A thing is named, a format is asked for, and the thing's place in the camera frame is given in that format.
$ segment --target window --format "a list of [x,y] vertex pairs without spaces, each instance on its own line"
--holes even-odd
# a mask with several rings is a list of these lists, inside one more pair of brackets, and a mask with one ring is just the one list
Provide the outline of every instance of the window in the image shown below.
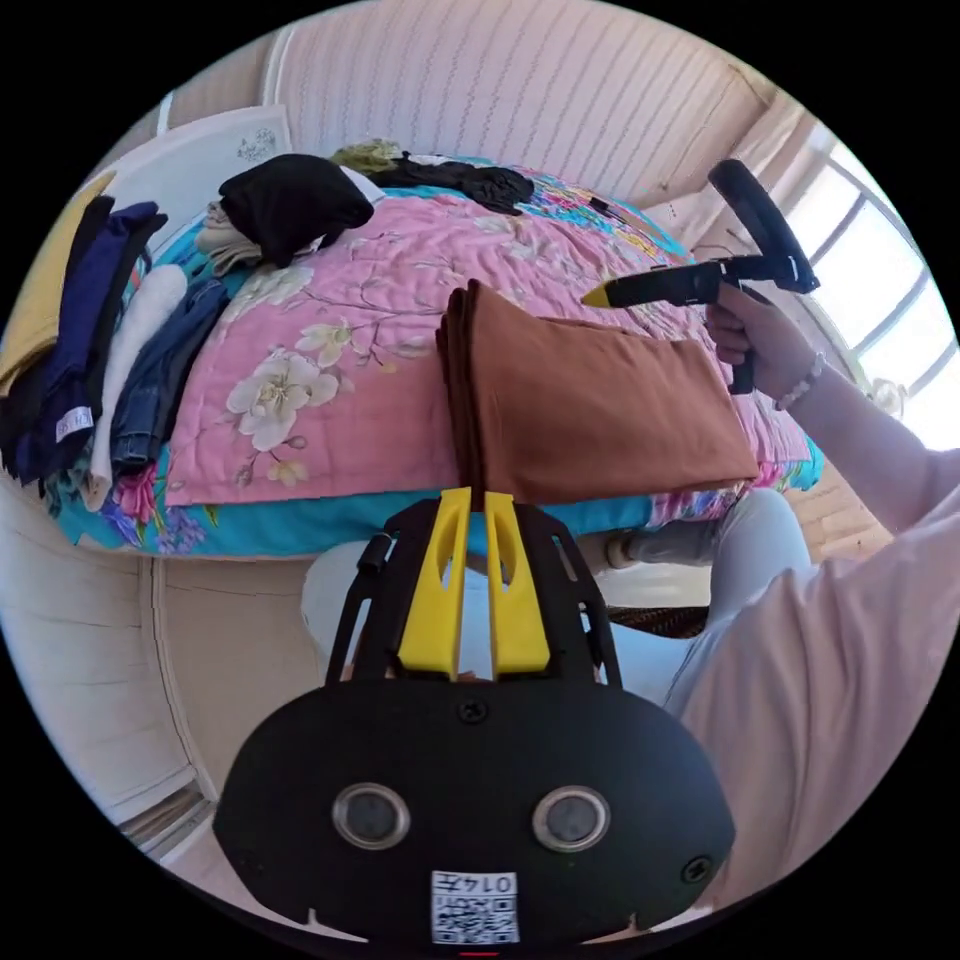
[[960,447],[960,353],[913,237],[879,184],[841,143],[787,205],[821,286],[811,299],[871,383],[906,393],[903,422],[932,449]]

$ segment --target qr code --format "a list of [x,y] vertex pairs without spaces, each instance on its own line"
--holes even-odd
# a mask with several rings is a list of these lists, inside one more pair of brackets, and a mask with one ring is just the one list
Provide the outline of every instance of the qr code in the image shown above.
[[514,873],[434,871],[433,942],[519,943]]

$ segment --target green cloth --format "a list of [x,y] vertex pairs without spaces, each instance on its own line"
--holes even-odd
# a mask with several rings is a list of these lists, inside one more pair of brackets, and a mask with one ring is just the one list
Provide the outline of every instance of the green cloth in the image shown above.
[[330,161],[338,167],[349,167],[357,173],[369,176],[371,173],[392,170],[399,156],[400,146],[392,140],[370,140],[367,143],[341,147],[330,157]]

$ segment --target window frame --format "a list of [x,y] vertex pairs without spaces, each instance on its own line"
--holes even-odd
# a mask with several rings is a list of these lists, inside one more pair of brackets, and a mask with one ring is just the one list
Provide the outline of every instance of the window frame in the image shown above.
[[[869,392],[872,388],[871,383],[860,362],[860,357],[862,357],[867,350],[879,343],[880,340],[887,336],[891,331],[896,329],[900,322],[902,322],[906,317],[910,307],[913,306],[919,296],[923,293],[924,289],[926,289],[927,284],[933,282],[933,276],[923,254],[920,252],[920,248],[917,245],[916,240],[914,240],[913,235],[907,229],[907,226],[903,220],[891,208],[887,201],[881,199],[870,187],[862,183],[858,177],[852,174],[834,158],[834,149],[839,144],[837,138],[833,135],[829,135],[823,139],[825,142],[823,142],[822,146],[815,148],[816,153],[818,154],[816,162],[810,164],[806,175],[800,179],[800,181],[782,202],[781,209],[783,210],[784,216],[790,216],[793,210],[796,209],[797,205],[800,203],[801,199],[813,188],[814,184],[817,182],[817,179],[827,168],[831,169],[834,173],[843,177],[848,183],[850,183],[850,185],[857,190],[857,196],[850,208],[841,216],[836,227],[830,232],[830,235],[811,255],[811,265],[816,268],[817,263],[823,259],[823,257],[843,236],[843,234],[850,228],[857,214],[863,210],[867,204],[872,204],[873,207],[880,212],[884,219],[887,220],[887,222],[897,231],[904,242],[907,243],[907,245],[914,251],[922,263],[920,272],[910,290],[904,295],[900,302],[893,307],[890,313],[888,313],[886,317],[884,317],[866,336],[861,338],[861,340],[856,344],[847,344],[845,338],[840,333],[839,328],[813,297],[797,298],[804,310],[810,314],[814,322],[818,324],[818,326],[823,330],[824,334],[829,338],[837,352],[844,358],[844,361],[850,372],[854,375],[854,380],[857,382],[858,386],[860,386],[861,389]],[[930,364],[930,366],[916,380],[914,380],[913,383],[909,385],[904,384],[907,397],[915,397],[921,390],[923,390],[924,387],[928,386],[950,362],[953,356],[957,353],[958,348],[960,348],[960,345],[958,345],[956,338],[954,338],[950,346],[948,346],[947,349],[944,350],[943,353],[941,353],[941,355],[937,357]]]

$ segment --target yellow tip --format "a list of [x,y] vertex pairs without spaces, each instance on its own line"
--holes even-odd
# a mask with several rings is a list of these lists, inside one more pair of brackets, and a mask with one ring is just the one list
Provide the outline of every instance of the yellow tip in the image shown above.
[[609,307],[610,301],[607,299],[607,288],[603,284],[599,287],[595,287],[589,293],[585,293],[581,298],[580,302],[585,307]]

